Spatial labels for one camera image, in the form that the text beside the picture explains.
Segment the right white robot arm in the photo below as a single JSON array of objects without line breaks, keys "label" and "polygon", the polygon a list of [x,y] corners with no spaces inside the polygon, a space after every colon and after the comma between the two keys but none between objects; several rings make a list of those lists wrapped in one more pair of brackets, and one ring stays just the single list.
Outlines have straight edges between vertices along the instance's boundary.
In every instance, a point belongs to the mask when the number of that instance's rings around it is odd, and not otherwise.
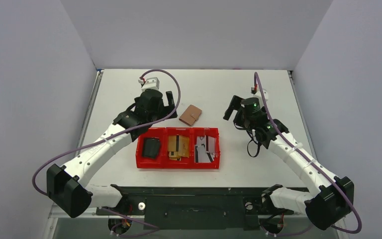
[{"label": "right white robot arm", "polygon": [[258,148],[264,147],[278,156],[307,188],[303,192],[276,184],[262,193],[263,209],[304,214],[321,230],[351,213],[354,183],[327,170],[302,148],[285,125],[277,119],[270,120],[259,98],[234,95],[223,118],[229,120],[233,111],[234,126],[246,131]]}]

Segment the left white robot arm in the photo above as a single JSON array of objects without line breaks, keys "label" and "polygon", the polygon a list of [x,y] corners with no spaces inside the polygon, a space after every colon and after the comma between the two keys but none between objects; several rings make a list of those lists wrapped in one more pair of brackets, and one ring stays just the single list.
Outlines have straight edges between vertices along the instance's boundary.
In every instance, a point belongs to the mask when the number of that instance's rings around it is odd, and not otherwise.
[{"label": "left white robot arm", "polygon": [[144,90],[134,103],[121,112],[104,131],[100,139],[77,157],[62,166],[53,164],[47,169],[47,195],[71,218],[88,208],[114,208],[122,199],[115,185],[93,185],[93,176],[120,150],[163,118],[175,118],[176,105],[171,91],[163,94],[154,89]]}]

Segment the tan leather card holder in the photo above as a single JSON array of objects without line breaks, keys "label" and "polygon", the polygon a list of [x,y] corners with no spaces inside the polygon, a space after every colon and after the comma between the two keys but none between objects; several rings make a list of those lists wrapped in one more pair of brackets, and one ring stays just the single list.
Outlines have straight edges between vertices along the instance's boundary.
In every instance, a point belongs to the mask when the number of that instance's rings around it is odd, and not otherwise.
[{"label": "tan leather card holder", "polygon": [[194,105],[189,105],[179,117],[179,121],[187,126],[193,126],[202,114],[202,110]]}]

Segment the silver mirrored card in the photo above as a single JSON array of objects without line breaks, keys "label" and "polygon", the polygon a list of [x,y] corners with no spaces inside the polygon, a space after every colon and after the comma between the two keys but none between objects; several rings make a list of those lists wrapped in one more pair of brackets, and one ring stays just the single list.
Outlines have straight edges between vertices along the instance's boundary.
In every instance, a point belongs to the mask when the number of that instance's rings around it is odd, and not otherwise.
[{"label": "silver mirrored card", "polygon": [[213,163],[216,156],[215,143],[216,139],[212,136],[197,136],[194,145],[195,163]]}]

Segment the red three-compartment bin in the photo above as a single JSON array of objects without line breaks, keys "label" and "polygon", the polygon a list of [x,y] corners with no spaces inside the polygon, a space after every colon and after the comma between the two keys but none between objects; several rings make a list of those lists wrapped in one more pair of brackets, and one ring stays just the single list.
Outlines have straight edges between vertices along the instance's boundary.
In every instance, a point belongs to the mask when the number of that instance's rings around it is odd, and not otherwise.
[{"label": "red three-compartment bin", "polygon": [[[180,161],[168,158],[168,136],[182,135],[190,139],[190,156],[182,158]],[[216,139],[216,156],[213,163],[195,163],[194,145],[196,137],[208,135]],[[154,137],[161,142],[159,155],[156,159],[142,157],[144,138]],[[141,169],[192,169],[211,170],[220,166],[220,140],[219,130],[214,127],[155,127],[138,137],[136,148],[136,166]]]}]

